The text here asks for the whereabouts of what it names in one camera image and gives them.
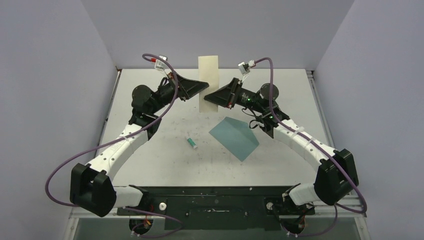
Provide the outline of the tan paper letter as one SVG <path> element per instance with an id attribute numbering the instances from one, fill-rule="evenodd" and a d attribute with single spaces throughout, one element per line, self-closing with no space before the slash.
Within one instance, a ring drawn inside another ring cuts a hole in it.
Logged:
<path id="1" fill-rule="evenodd" d="M 199 80 L 209 84 L 199 94 L 199 112 L 217 113 L 218 105 L 204 100 L 204 97 L 219 88 L 219 57 L 217 55 L 205 55 L 198 57 Z"/>

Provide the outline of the teal envelope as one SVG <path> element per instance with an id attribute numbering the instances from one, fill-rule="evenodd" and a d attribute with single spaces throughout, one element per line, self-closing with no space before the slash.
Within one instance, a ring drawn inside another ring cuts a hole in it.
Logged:
<path id="1" fill-rule="evenodd" d="M 221 143 L 240 162 L 243 162 L 260 145 L 247 122 L 225 117 L 209 134 Z"/>

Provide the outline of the green glue stick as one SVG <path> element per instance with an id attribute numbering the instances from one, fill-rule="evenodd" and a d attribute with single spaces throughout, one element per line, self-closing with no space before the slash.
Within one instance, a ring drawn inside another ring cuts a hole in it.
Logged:
<path id="1" fill-rule="evenodd" d="M 193 141 L 193 139 L 191 137 L 187 137 L 186 138 L 187 142 L 189 143 L 189 145 L 193 148 L 193 149 L 197 149 L 198 146 L 196 145 L 196 143 Z"/>

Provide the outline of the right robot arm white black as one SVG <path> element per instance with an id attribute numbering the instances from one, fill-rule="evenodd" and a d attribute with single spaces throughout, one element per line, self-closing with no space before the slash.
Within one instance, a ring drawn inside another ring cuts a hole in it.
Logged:
<path id="1" fill-rule="evenodd" d="M 239 105 L 254 114 L 259 128 L 272 139 L 278 140 L 302 157 L 316 172 L 314 182 L 299 183 L 282 194 L 283 209 L 296 214 L 303 205 L 321 201 L 335 205 L 359 185 L 353 154 L 336 150 L 315 139 L 281 111 L 276 99 L 279 89 L 265 83 L 257 92 L 243 88 L 242 81 L 231 82 L 204 96 L 204 100 L 232 109 Z"/>

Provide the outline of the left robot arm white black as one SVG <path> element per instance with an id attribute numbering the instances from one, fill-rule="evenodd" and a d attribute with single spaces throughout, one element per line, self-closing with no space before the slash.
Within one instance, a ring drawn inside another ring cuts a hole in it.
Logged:
<path id="1" fill-rule="evenodd" d="M 132 115 L 119 137 L 86 164 L 71 170 L 70 202 L 99 217 L 113 208 L 129 207 L 136 215 L 149 210 L 149 201 L 140 187 L 113 186 L 113 179 L 124 163 L 157 132 L 161 119 L 156 114 L 173 101 L 186 101 L 207 89 L 204 81 L 187 79 L 169 73 L 156 91 L 146 85 L 136 86 L 132 93 Z"/>

